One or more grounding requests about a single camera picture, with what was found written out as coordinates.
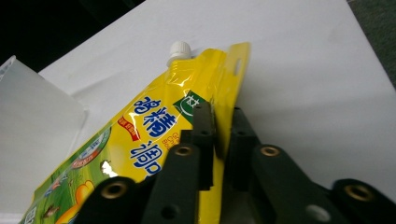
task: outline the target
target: green logo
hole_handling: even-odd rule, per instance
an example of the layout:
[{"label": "green logo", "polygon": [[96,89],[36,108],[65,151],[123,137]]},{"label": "green logo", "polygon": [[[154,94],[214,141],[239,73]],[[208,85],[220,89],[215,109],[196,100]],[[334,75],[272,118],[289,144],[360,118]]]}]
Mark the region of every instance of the green logo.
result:
[{"label": "green logo", "polygon": [[204,98],[193,91],[189,91],[185,97],[175,102],[174,106],[178,112],[192,124],[192,109],[204,101]]}]

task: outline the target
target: white spout cap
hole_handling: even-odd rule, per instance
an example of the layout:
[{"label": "white spout cap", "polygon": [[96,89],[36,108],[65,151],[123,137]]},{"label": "white spout cap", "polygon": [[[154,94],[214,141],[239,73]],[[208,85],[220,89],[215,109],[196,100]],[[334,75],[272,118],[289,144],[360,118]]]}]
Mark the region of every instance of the white spout cap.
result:
[{"label": "white spout cap", "polygon": [[168,67],[174,60],[190,59],[191,58],[191,48],[190,45],[183,41],[175,42],[171,47],[171,57],[168,60]]}]

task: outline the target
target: dark background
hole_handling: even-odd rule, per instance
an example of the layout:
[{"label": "dark background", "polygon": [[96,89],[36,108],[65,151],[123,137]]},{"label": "dark background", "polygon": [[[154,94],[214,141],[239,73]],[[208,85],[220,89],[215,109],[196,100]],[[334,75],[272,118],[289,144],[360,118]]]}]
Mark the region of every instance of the dark background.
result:
[{"label": "dark background", "polygon": [[[38,72],[143,1],[2,1],[0,63],[17,55]],[[396,0],[348,3],[396,87]]]}]

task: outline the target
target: white table surface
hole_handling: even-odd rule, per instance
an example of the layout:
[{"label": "white table surface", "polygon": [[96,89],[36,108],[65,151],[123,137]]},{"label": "white table surface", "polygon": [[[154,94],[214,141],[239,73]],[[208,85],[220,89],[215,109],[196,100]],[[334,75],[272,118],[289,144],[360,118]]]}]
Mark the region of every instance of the white table surface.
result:
[{"label": "white table surface", "polygon": [[87,106],[84,143],[166,69],[174,41],[197,54],[249,41],[237,105],[263,143],[329,188],[370,183],[396,201],[396,94],[345,0],[148,0],[40,72]]}]

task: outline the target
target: plastic packaging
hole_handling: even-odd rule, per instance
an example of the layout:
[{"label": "plastic packaging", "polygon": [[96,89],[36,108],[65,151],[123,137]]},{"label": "plastic packaging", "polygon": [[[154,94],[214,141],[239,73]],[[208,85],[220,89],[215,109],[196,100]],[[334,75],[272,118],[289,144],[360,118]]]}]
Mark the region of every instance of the plastic packaging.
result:
[{"label": "plastic packaging", "polygon": [[[228,53],[207,49],[189,60],[174,60],[140,94],[35,191],[21,223],[72,223],[94,186],[115,175],[135,182],[161,171],[167,151],[191,129],[192,108],[212,103],[221,141],[229,141],[233,107],[248,64],[249,44]],[[200,222],[218,223],[222,161],[214,159],[214,186],[200,193]]]},{"label": "plastic packaging", "polygon": [[0,67],[2,213],[25,211],[42,179],[67,158],[84,119],[82,105],[15,56]]}]

